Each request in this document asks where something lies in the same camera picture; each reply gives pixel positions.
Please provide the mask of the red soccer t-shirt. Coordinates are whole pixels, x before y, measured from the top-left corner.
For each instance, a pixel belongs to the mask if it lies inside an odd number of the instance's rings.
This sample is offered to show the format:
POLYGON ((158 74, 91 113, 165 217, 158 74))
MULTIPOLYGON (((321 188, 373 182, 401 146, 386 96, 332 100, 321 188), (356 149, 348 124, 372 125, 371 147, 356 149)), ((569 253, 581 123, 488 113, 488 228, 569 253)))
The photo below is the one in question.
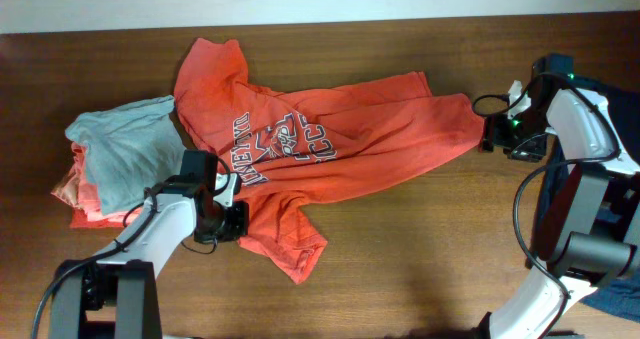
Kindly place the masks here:
POLYGON ((327 245, 305 205, 398 185, 476 147, 483 133, 466 96, 434 95, 421 72, 291 93, 248 74, 237 41, 196 40, 175 84, 177 115, 195 146, 242 180, 250 214, 241 247, 298 284, 327 245))

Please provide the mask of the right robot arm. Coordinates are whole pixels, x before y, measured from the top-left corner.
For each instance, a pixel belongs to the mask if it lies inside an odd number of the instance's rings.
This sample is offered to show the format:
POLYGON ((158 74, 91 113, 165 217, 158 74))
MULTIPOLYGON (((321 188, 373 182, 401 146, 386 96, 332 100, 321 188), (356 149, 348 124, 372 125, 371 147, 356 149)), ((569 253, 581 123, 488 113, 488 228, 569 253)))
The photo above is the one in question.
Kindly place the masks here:
POLYGON ((536 60, 527 85, 480 100, 480 148, 537 164, 512 209, 529 273, 475 338, 548 338, 578 301, 639 270, 639 95, 580 76, 572 57, 536 60))

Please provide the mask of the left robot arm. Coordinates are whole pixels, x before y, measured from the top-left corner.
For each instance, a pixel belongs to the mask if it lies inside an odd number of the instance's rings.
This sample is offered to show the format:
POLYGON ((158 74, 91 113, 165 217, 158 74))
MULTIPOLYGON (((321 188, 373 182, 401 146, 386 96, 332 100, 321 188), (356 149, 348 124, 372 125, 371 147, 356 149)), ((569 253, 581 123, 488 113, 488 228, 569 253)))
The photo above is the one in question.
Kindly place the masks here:
POLYGON ((144 191, 140 215, 111 243, 66 260, 40 300, 51 338, 161 338, 156 279, 191 238, 211 254, 248 232, 249 206, 237 199, 242 179, 216 155, 187 150, 179 174, 144 191))

